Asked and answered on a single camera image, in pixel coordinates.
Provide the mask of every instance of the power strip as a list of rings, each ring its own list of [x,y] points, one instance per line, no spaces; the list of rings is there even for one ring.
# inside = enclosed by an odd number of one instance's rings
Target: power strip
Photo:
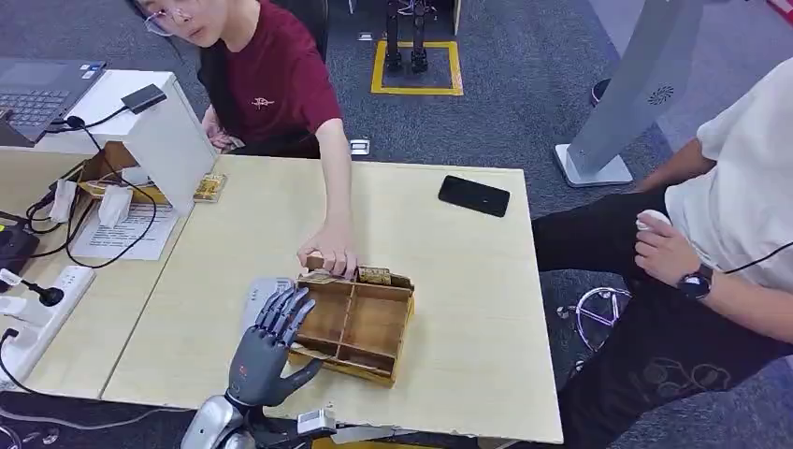
[[[69,266],[61,271],[52,284],[53,287],[64,291],[64,298],[57,305],[45,307],[37,299],[23,300],[25,301],[23,316],[35,319],[27,322],[18,321],[18,324],[12,327],[19,330],[20,335],[6,340],[6,344],[0,348],[3,363],[18,381],[24,382],[33,371],[52,339],[88,290],[94,277],[94,270],[91,268]],[[0,390],[14,388],[16,385],[4,372],[0,372]]]

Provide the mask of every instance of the document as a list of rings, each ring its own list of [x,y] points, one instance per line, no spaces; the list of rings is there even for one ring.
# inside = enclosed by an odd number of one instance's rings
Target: document
[[[153,205],[135,203],[130,205],[125,220],[115,227],[107,227],[99,224],[99,211],[94,208],[71,249],[72,255],[106,259],[116,257],[143,234],[151,221],[152,212]],[[159,259],[178,219],[179,216],[171,206],[158,205],[154,224],[146,237],[127,251],[122,259]]]

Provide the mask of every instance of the light wood tabletop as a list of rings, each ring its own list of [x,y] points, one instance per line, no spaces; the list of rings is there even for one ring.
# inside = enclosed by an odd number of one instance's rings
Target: light wood tabletop
[[[103,399],[197,408],[227,387],[260,276],[296,277],[324,218],[319,161],[222,156],[217,204],[193,210]],[[447,174],[512,193],[504,218],[438,201]],[[415,284],[396,384],[323,370],[273,416],[561,442],[522,170],[353,164],[360,263]]]
[[[24,216],[27,208],[48,192],[49,185],[71,167],[90,157],[77,154],[0,151],[0,210]],[[99,269],[96,278],[47,351],[24,383],[34,389],[77,398],[99,398],[132,334],[137,318],[157,282],[183,227],[180,220],[153,262],[121,260]],[[48,224],[39,224],[46,228]],[[43,236],[37,253],[57,248],[65,241],[66,226]],[[87,264],[102,260],[80,259]],[[36,259],[22,275],[50,285],[69,265],[64,252]],[[36,298],[16,287],[6,295]],[[15,320],[0,317],[3,329]]]

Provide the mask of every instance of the red t-shirt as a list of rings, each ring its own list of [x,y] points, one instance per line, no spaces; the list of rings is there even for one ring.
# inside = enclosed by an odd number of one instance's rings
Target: red t-shirt
[[[327,68],[309,30],[290,12],[261,0],[256,32],[238,53],[226,51],[229,89],[243,141],[295,131],[316,133],[341,118]]]

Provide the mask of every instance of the shirt logo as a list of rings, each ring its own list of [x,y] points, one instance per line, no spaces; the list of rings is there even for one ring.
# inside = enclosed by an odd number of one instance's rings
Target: shirt logo
[[[274,105],[274,101],[269,101],[266,98],[254,98],[252,105],[256,106],[256,110],[262,110],[262,106]]]

